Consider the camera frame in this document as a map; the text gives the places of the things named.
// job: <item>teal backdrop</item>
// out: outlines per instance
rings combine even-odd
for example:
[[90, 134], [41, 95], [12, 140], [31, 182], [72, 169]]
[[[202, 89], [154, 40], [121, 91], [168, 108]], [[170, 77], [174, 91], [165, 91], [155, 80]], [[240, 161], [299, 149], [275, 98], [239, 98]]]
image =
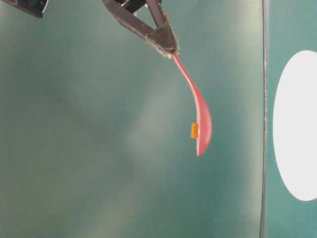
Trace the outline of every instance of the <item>teal backdrop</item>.
[[265, 238], [316, 238], [317, 200], [300, 201], [284, 185], [275, 161], [272, 119], [277, 85], [287, 62], [299, 51], [317, 51], [317, 1], [265, 0], [264, 3], [267, 157], [262, 235]]
[[259, 237], [263, 3], [162, 6], [212, 113], [200, 158], [186, 80], [100, 0], [51, 0], [42, 20], [0, 2], [1, 238]]

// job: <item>small orange label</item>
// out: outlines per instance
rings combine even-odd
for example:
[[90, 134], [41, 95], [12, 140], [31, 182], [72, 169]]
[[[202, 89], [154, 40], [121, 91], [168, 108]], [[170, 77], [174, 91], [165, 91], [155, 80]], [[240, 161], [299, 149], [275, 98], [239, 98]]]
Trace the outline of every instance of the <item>small orange label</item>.
[[192, 123], [192, 133], [191, 133], [191, 137], [193, 139], [197, 139], [198, 138], [198, 134], [199, 134], [199, 125], [198, 123]]

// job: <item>white oval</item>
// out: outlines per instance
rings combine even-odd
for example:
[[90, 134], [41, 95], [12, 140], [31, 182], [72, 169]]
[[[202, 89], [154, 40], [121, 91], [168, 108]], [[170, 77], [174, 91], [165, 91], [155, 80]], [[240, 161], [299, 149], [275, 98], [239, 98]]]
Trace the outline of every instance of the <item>white oval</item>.
[[317, 198], [317, 53], [295, 54], [283, 70], [273, 112], [281, 177], [296, 198]]

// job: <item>red spoon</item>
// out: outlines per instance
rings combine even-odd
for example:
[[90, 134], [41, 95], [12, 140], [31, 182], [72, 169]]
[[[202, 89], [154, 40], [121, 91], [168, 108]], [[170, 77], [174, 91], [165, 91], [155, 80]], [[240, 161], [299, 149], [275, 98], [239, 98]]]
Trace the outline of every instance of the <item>red spoon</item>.
[[192, 137], [197, 139], [197, 156], [201, 156], [205, 150], [207, 149], [210, 141], [211, 141], [211, 134], [212, 134], [212, 121], [211, 121], [211, 114], [208, 108], [206, 101], [204, 100], [202, 94], [194, 84], [193, 80], [189, 76], [187, 70], [183, 66], [182, 62], [180, 61], [177, 54], [173, 54], [173, 59], [183, 73], [189, 87], [192, 91], [194, 96], [195, 105], [196, 105], [196, 118], [197, 123], [193, 124], [192, 128]]

